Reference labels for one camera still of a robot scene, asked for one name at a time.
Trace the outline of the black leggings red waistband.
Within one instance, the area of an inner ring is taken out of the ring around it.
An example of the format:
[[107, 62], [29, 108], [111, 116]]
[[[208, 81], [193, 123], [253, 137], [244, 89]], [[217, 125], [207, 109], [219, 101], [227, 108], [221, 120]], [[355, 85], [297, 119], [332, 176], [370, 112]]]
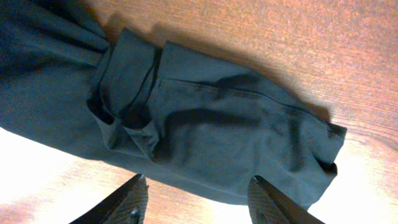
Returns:
[[129, 30], [110, 44], [77, 1], [1, 2], [1, 127], [223, 203], [260, 175], [303, 208], [346, 134], [249, 68]]

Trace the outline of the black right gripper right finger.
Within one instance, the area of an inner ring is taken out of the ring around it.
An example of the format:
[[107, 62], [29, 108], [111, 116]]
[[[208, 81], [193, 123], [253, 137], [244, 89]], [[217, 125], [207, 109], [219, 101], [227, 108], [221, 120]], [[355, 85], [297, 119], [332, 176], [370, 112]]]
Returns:
[[249, 182], [248, 208], [253, 224], [324, 224], [260, 175]]

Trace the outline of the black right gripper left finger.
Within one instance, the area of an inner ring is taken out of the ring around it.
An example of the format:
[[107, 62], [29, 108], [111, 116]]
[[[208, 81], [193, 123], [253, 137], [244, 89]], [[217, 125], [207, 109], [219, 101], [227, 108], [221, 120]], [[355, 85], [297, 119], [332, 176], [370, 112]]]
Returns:
[[143, 224], [148, 188], [144, 174], [137, 174], [71, 224]]

